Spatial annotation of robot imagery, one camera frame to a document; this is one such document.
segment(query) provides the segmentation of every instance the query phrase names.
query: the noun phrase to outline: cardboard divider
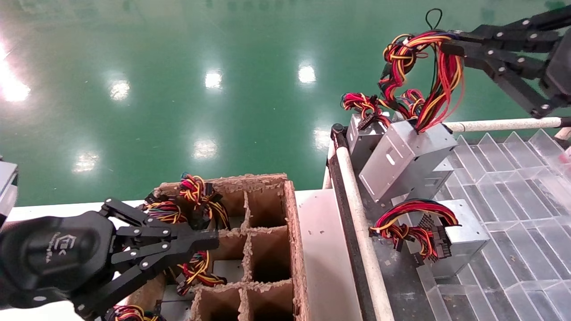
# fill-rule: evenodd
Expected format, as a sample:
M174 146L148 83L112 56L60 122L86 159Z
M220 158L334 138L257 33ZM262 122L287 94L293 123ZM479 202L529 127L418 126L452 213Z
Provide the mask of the cardboard divider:
M204 288L194 300L195 320L237 321L240 315L240 292L236 287Z
M291 257L286 226L252 230L252 280L277 282L291 278Z
M250 227L277 227L286 225L283 188L249 192Z
M163 299L165 288L166 279L163 274L160 274L129 295L125 300L125 305L139 306L145 311L153 311L156 301Z
M240 282L244 279L244 245L247 236L239 229L231 231L221 230L219 234L220 246L211 251L212 266L210 271L215 275L223 276L228 283Z
M244 191L234 191L228 193L220 193L222 195L222 204L228 211L228 218L231 228L241 228L246 219L246 206Z
M250 320L293 321L293 284L291 280L247 290Z

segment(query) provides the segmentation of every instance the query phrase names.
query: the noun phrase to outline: wire connector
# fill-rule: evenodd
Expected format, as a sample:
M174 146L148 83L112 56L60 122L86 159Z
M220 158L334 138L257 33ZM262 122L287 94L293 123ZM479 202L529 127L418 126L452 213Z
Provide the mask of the wire connector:
M416 267L419 267L419 266L423 266L423 265L424 265L423 256L420 255L420 253L418 253L418 252L413 253L413 254L412 254L412 257L415 259Z
M438 259L444 259L452 256L452 252L450 251L451 243L446 235L444 226L433 226L432 237L434 239L434 249Z
M358 130L364 130L367 127L369 127L372 123L375 122L377 118L377 115L375 115L375 113L370 113L367 115L367 117L365 117L364 119L362 119L359 124L357 125L357 129Z
M393 246L393 249L396 250L397 252L401 252L403 250L403 245L404 245L404 240L398 239L396 241L395 246Z
M147 204L162 203L168 201L168 196L160 195L159 197L156 197L152 192L150 192L147 197L144 198L144 201L147 202Z

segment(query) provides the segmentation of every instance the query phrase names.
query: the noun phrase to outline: silver metal panel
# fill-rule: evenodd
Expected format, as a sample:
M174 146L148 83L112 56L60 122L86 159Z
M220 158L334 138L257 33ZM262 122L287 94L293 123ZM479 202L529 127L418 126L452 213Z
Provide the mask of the silver metal panel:
M454 169L448 159L444 159L410 194L408 194L407 199L433 199L450 175L452 175L453 171Z
M359 178L375 202L407 194L424 185L424 179L456 145L444 126L418 134L407 121L393 123Z
M361 120L360 114L352 114L347 128L351 164L356 170L363 168L385 133L385 127L379 122L372 123L365 130L359 130L357 126Z

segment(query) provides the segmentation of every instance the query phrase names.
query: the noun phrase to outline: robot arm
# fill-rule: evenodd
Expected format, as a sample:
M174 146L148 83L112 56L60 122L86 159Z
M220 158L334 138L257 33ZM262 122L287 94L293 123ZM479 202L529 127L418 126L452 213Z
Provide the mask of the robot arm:
M455 31L457 39L442 51L464 57L466 67L481 69L534 118L571 103L571 6L524 18L505 26L481 25L470 33ZM546 60L519 54L548 53ZM538 93L524 79L539 79Z
M116 230L112 216L131 226ZM0 309L70 300L83 319L103 318L166 268L217 247L217 231L167 224L112 198L98 212L10 223L0 234Z

